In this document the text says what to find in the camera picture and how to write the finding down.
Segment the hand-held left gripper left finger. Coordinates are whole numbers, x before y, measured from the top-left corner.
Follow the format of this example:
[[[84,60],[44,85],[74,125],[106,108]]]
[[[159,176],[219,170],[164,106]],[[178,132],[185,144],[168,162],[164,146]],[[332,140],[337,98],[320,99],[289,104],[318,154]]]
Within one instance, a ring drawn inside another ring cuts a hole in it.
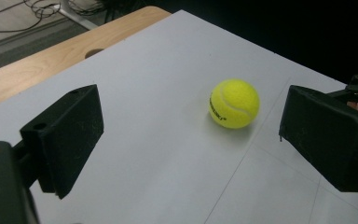
[[[67,92],[21,128],[20,166],[24,183],[64,198],[73,188],[103,134],[96,85]]]

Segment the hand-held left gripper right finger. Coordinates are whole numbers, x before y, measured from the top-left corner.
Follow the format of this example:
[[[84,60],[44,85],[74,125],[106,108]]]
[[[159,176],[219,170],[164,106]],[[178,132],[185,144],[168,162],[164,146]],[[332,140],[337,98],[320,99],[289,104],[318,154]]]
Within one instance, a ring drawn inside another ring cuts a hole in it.
[[[358,111],[322,92],[289,88],[279,135],[330,184],[358,192]]]

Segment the yellow tennis ball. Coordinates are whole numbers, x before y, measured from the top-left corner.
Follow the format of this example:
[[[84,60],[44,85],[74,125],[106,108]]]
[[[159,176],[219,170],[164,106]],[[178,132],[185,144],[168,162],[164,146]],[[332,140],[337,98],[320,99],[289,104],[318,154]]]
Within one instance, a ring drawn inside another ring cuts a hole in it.
[[[260,100],[256,89],[241,79],[227,79],[210,95],[209,112],[219,125],[229,129],[248,126],[258,115]]]

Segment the wooden table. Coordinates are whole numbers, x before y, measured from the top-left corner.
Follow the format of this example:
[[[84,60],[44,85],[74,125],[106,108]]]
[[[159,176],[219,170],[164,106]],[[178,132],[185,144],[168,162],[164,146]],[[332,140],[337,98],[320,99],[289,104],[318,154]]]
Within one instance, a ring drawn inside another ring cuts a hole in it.
[[[144,7],[0,68],[0,103],[169,16],[159,7]]]

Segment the white board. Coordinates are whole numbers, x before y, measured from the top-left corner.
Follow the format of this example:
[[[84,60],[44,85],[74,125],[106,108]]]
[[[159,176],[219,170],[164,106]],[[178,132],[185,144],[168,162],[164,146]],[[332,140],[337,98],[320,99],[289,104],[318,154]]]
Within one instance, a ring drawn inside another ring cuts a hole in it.
[[[213,88],[241,79],[258,115],[229,129]],[[279,136],[288,88],[340,83],[185,11],[0,103],[0,140],[70,90],[98,86],[104,133],[64,199],[32,192],[44,224],[358,224],[358,193],[334,189]]]

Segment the white desk frame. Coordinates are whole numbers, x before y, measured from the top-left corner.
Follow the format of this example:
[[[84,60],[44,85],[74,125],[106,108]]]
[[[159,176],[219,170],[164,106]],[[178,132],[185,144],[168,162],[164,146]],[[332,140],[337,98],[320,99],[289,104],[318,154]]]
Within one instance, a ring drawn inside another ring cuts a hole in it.
[[[59,12],[69,20],[77,23],[78,25],[84,27],[87,30],[93,30],[97,28],[97,25],[93,22],[83,18],[82,16],[75,13],[69,5],[69,0],[60,0],[60,9]]]

